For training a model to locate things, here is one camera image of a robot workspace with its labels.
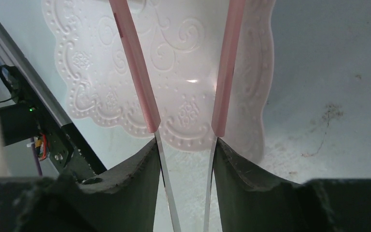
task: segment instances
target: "dirt mark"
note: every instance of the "dirt mark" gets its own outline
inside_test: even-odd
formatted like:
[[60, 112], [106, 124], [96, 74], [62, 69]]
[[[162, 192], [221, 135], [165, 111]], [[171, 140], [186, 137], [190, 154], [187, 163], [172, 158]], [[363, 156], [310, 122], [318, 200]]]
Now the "dirt mark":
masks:
[[343, 111], [341, 110], [342, 106], [338, 104], [329, 103], [326, 104], [325, 108], [327, 109], [322, 116], [323, 123], [326, 123], [325, 133], [324, 137], [322, 138], [321, 144], [316, 152], [314, 153], [302, 153], [301, 155], [303, 157], [311, 157], [314, 155], [317, 155], [319, 151], [321, 150], [322, 146], [324, 145], [326, 134], [328, 132], [329, 123], [333, 119], [340, 119], [343, 116]]

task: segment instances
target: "black cable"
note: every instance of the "black cable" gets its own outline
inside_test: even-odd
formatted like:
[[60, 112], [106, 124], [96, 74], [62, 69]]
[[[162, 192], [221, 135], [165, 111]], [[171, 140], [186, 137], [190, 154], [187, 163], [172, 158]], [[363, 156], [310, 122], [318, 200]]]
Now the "black cable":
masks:
[[[3, 84], [5, 85], [5, 87], [8, 89], [9, 93], [12, 95], [13, 94], [13, 91], [14, 91], [14, 88], [11, 86], [11, 84], [8, 82], [8, 80], [6, 79], [6, 77], [3, 75], [3, 69], [6, 69], [8, 71], [8, 74], [11, 73], [11, 67], [4, 64], [4, 65], [0, 65], [0, 80], [3, 82]], [[18, 97], [20, 94], [20, 86], [19, 88], [16, 90], [16, 92], [14, 93], [13, 96], [11, 96], [10, 98], [6, 99], [6, 100], [3, 100], [3, 101], [0, 101], [0, 103], [4, 103], [4, 102], [8, 102], [10, 100], [13, 100], [15, 99], [16, 97]]]

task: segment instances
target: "white plate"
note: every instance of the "white plate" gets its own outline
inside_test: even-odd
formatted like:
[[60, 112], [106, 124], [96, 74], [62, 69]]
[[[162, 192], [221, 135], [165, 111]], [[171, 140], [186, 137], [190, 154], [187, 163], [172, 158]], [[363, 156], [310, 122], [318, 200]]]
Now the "white plate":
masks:
[[[264, 146], [261, 114], [273, 70], [273, 4], [246, 3], [224, 138], [251, 161], [262, 156]], [[162, 118], [162, 138], [183, 151], [209, 149], [228, 1], [137, 0], [130, 6]], [[108, 1], [43, 0], [42, 7], [56, 37], [55, 61], [68, 86], [69, 115], [151, 137]]]

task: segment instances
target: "white table surface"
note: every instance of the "white table surface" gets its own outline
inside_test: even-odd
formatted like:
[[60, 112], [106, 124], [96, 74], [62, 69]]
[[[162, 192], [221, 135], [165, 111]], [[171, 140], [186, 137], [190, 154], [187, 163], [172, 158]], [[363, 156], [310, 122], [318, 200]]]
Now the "white table surface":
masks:
[[[55, 69], [55, 39], [41, 1], [0, 0], [0, 21], [65, 107], [66, 85]], [[266, 151], [257, 164], [300, 183], [317, 177], [371, 178], [371, 1], [279, 0], [272, 31], [275, 71], [263, 115]], [[340, 113], [327, 114], [327, 105]], [[148, 142], [120, 127], [98, 127], [91, 119], [73, 122], [107, 168]], [[166, 155], [177, 208], [185, 208], [179, 212], [182, 229], [200, 231], [204, 202], [193, 199], [205, 193], [208, 151], [166, 146]], [[165, 208], [160, 188], [157, 210]], [[215, 208], [210, 231], [221, 230], [218, 215]], [[172, 231], [168, 212], [156, 215], [155, 231]]]

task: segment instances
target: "pink rubber sleeve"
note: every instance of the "pink rubber sleeve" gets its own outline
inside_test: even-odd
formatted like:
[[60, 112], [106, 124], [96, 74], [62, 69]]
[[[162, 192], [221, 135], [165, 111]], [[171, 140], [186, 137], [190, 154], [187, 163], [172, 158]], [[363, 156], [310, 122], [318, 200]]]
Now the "pink rubber sleeve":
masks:
[[158, 130], [161, 118], [127, 0], [109, 0], [109, 2], [120, 33], [147, 130], [149, 133], [154, 133]]
[[213, 119], [211, 121], [211, 127], [217, 137], [223, 137], [225, 134], [229, 97], [231, 95], [232, 77], [234, 75], [244, 6], [245, 0], [229, 1], [215, 92]]

